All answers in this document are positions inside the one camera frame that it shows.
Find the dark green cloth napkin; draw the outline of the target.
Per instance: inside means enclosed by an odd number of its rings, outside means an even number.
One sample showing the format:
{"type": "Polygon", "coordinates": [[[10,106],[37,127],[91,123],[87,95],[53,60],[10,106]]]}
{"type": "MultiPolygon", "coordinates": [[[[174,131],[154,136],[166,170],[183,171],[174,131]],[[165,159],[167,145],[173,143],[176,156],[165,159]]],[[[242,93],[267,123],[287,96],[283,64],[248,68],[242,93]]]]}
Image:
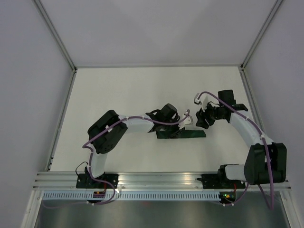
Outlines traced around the dark green cloth napkin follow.
{"type": "Polygon", "coordinates": [[[156,136],[157,139],[206,138],[206,133],[203,130],[159,131],[156,136]]]}

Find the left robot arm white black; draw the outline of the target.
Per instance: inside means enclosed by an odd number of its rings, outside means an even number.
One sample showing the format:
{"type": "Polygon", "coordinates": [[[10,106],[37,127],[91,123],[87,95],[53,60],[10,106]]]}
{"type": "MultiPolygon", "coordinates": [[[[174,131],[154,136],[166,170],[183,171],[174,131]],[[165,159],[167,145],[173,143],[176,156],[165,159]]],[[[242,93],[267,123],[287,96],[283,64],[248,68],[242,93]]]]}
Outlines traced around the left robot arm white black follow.
{"type": "Polygon", "coordinates": [[[142,115],[120,115],[114,110],[107,111],[91,127],[89,127],[88,141],[82,145],[90,151],[89,161],[86,163],[85,173],[77,174],[77,182],[99,188],[109,183],[104,177],[107,155],[119,143],[122,137],[129,133],[157,133],[160,131],[177,132],[184,129],[185,121],[190,116],[186,110],[182,116],[177,109],[166,104],[142,115]]]}

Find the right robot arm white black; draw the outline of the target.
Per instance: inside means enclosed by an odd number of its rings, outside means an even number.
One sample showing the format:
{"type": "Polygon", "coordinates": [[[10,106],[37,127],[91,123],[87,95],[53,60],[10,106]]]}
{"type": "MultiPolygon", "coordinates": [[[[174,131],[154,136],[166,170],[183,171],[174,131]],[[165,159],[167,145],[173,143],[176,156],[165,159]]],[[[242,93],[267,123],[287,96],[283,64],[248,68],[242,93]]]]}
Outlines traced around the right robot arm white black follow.
{"type": "Polygon", "coordinates": [[[210,128],[217,120],[226,120],[233,126],[249,148],[244,164],[221,165],[217,183],[223,188],[234,181],[251,185],[281,183],[286,180],[287,148],[269,138],[250,118],[248,108],[238,104],[233,90],[222,90],[214,97],[218,104],[208,101],[209,92],[194,97],[194,104],[201,108],[196,112],[196,126],[210,128]]]}

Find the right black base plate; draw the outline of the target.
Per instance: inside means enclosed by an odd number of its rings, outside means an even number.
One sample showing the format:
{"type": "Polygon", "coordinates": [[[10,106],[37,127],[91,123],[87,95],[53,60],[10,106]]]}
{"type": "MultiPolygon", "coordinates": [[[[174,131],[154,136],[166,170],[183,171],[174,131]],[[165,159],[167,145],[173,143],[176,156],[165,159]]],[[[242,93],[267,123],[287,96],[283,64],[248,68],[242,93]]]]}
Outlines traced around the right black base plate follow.
{"type": "Polygon", "coordinates": [[[245,189],[246,185],[239,180],[229,180],[224,176],[214,173],[202,174],[198,181],[202,183],[203,189],[245,189]]]}

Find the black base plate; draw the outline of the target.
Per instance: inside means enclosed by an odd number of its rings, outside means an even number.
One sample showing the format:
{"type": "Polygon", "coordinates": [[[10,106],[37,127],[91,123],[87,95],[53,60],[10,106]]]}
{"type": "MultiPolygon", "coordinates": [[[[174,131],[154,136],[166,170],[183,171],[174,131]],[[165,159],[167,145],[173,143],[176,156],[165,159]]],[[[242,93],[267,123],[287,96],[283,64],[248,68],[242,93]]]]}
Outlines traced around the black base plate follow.
{"type": "Polygon", "coordinates": [[[97,177],[97,180],[102,180],[103,182],[95,181],[91,178],[89,173],[79,174],[77,176],[76,188],[77,189],[111,189],[112,184],[114,188],[117,188],[118,185],[118,174],[114,173],[104,173],[100,177],[97,177]]]}
{"type": "Polygon", "coordinates": [[[198,181],[202,183],[203,189],[245,189],[246,185],[239,180],[229,180],[224,176],[214,173],[202,174],[198,181]]]}

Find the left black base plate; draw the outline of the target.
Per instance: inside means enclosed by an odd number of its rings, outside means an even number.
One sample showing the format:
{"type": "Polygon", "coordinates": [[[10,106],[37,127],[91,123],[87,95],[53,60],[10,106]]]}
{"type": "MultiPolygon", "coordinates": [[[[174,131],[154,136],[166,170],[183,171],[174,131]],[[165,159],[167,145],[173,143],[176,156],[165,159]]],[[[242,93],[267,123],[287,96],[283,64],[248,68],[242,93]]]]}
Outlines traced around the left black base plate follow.
{"type": "Polygon", "coordinates": [[[118,174],[114,173],[104,173],[100,177],[97,177],[97,180],[102,180],[103,182],[95,181],[91,178],[89,173],[79,174],[77,176],[76,188],[77,189],[111,189],[112,184],[114,188],[117,188],[118,185],[118,174]]]}

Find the right aluminium frame post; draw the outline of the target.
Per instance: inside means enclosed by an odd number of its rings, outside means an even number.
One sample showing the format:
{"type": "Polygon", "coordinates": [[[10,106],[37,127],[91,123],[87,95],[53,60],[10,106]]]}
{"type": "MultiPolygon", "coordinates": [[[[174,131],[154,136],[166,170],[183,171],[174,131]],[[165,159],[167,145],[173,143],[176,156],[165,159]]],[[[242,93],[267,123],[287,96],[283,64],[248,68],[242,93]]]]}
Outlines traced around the right aluminium frame post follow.
{"type": "Polygon", "coordinates": [[[265,33],[267,32],[269,26],[271,25],[272,21],[274,20],[277,12],[280,10],[282,4],[284,3],[284,0],[276,0],[268,13],[265,21],[262,24],[262,27],[258,31],[257,36],[255,37],[252,45],[250,46],[249,51],[247,52],[243,62],[240,64],[239,69],[241,71],[244,71],[246,66],[248,65],[249,61],[251,60],[256,48],[258,47],[259,43],[263,39],[265,33]]]}

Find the aluminium frame post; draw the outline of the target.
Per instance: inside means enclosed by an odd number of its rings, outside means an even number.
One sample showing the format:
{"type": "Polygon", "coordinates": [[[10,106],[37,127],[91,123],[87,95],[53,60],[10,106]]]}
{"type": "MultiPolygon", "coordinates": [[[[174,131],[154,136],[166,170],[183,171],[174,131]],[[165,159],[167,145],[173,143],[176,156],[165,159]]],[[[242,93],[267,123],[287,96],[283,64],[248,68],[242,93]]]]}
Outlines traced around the aluminium frame post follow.
{"type": "Polygon", "coordinates": [[[282,4],[284,3],[284,0],[276,0],[268,13],[265,21],[262,24],[262,27],[258,31],[257,36],[255,37],[252,45],[250,46],[249,51],[247,52],[243,62],[240,64],[239,69],[241,71],[244,71],[246,66],[248,65],[249,61],[251,60],[256,48],[258,47],[259,43],[263,39],[265,33],[267,32],[269,26],[271,25],[272,21],[274,20],[277,12],[280,10],[282,4]]]}
{"type": "Polygon", "coordinates": [[[37,11],[39,12],[41,18],[43,19],[46,27],[48,28],[51,36],[55,40],[61,54],[63,55],[65,61],[68,63],[69,67],[71,68],[72,72],[75,73],[77,70],[77,67],[75,66],[70,54],[68,53],[68,50],[66,46],[64,45],[58,31],[56,30],[52,19],[50,18],[48,12],[46,11],[46,8],[44,7],[42,1],[40,0],[33,0],[33,4],[35,5],[37,11]]]}

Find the aluminium front rail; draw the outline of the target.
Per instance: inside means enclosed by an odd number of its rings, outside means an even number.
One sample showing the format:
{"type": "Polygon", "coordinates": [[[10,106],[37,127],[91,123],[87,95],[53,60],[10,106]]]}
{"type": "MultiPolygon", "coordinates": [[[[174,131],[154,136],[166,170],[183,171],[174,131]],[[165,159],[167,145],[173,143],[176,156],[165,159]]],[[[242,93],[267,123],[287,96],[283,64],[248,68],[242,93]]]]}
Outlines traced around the aluminium front rail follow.
{"type": "MultiPolygon", "coordinates": [[[[117,172],[116,174],[119,176],[116,189],[128,191],[230,191],[230,189],[203,189],[202,183],[197,178],[205,173],[208,172],[117,172]]],[[[35,177],[32,188],[33,190],[88,190],[77,189],[76,181],[77,174],[75,172],[39,172],[35,177]]],[[[234,190],[243,191],[244,189],[235,188],[234,190]]]]}

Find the left aluminium frame post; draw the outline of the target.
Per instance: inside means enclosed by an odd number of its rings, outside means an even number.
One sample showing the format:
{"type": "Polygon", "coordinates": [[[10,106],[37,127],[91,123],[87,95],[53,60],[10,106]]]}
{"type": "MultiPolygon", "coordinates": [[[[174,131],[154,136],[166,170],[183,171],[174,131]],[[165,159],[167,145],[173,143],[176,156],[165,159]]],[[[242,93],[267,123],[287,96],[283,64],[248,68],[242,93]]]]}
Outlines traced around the left aluminium frame post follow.
{"type": "Polygon", "coordinates": [[[63,55],[65,61],[68,63],[69,67],[71,68],[72,72],[75,73],[77,70],[77,67],[75,66],[70,54],[68,53],[68,50],[66,46],[64,45],[58,31],[56,30],[52,19],[50,18],[48,12],[46,11],[46,8],[44,7],[42,1],[40,0],[33,0],[33,4],[35,5],[37,11],[39,12],[41,18],[43,19],[46,27],[48,28],[51,36],[55,40],[61,54],[63,55]]]}

